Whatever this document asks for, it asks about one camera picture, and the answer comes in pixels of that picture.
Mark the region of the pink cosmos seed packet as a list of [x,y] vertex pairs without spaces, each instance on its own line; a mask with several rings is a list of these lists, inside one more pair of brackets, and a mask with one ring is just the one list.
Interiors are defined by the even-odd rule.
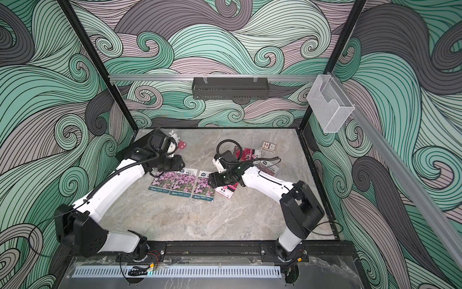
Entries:
[[209,175],[210,172],[200,171],[192,191],[192,198],[199,199],[203,201],[212,202],[215,196],[215,189],[213,189],[209,184]]
[[155,177],[148,189],[158,193],[169,194],[177,176],[176,172],[165,172]]
[[197,169],[184,168],[176,173],[169,195],[190,198],[197,178]]

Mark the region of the hollyhock seed packet pink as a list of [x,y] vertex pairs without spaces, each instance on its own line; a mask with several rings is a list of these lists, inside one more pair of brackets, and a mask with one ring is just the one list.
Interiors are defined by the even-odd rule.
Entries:
[[261,150],[251,148],[243,148],[243,151],[240,151],[237,146],[234,149],[234,154],[239,161],[249,161],[255,158],[260,158],[261,152]]

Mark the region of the mixed daisy flower seed packet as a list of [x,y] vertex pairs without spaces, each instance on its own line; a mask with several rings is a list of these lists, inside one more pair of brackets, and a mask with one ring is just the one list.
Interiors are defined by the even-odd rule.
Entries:
[[278,166],[271,161],[258,161],[254,163],[254,166],[257,167],[261,172],[266,173],[272,177],[276,177],[279,173]]

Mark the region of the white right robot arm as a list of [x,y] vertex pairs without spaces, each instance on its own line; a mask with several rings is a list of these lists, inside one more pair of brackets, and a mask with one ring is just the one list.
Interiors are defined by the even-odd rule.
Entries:
[[290,183],[262,172],[253,161],[239,161],[231,151],[215,154],[217,171],[209,175],[213,188],[236,183],[255,189],[279,203],[286,228],[276,241],[276,254],[283,261],[295,258],[301,243],[307,239],[325,212],[311,188],[303,181]]

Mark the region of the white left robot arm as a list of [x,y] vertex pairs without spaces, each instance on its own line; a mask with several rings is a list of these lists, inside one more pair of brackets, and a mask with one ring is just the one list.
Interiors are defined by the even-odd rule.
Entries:
[[185,144],[175,132],[152,131],[118,152],[116,170],[89,194],[72,205],[61,205],[54,213],[58,242],[79,256],[121,254],[143,261],[149,252],[147,237],[128,230],[108,231],[99,223],[108,209],[145,174],[163,176],[185,168],[176,154]]

